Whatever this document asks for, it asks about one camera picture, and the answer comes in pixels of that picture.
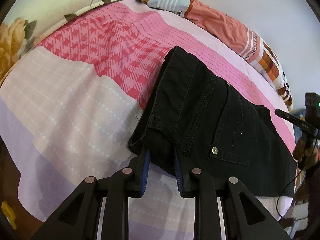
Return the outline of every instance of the pink checkered pattern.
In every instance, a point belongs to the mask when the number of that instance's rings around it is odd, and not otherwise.
[[[43,40],[55,55],[92,63],[99,76],[111,77],[144,109],[169,49],[178,45],[194,54],[247,100],[270,110],[277,132],[292,152],[295,141],[274,106],[243,74],[189,33],[168,25],[155,11],[136,13],[121,2],[98,7]]]

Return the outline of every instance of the black jeans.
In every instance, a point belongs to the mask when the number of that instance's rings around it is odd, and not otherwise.
[[[172,146],[213,177],[239,178],[255,196],[279,196],[296,162],[270,111],[247,101],[180,47],[166,55],[129,149],[174,174]],[[293,197],[294,183],[283,195]]]

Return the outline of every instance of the person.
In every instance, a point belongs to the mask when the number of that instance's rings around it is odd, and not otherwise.
[[[308,227],[320,216],[320,151],[318,147],[303,149],[302,137],[299,139],[293,153],[293,157],[301,162],[302,158],[307,156],[305,170],[305,182],[307,184],[308,200]]]

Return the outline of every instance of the bed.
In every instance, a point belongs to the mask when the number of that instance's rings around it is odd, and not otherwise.
[[[0,136],[21,173],[18,198],[45,221],[87,176],[109,177],[135,155],[126,147],[167,52],[196,55],[247,100],[270,109],[290,152],[288,111],[268,82],[207,31],[138,0],[101,5],[66,22],[14,65],[0,88]],[[258,197],[279,219],[277,197]],[[292,198],[281,196],[282,215]],[[220,209],[222,235],[224,224]],[[129,200],[130,239],[193,239],[194,200],[151,164],[142,199]]]

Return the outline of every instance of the white wall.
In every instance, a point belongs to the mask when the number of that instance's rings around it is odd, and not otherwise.
[[[294,109],[304,93],[320,94],[320,22],[305,0],[200,0],[240,20],[277,54]]]

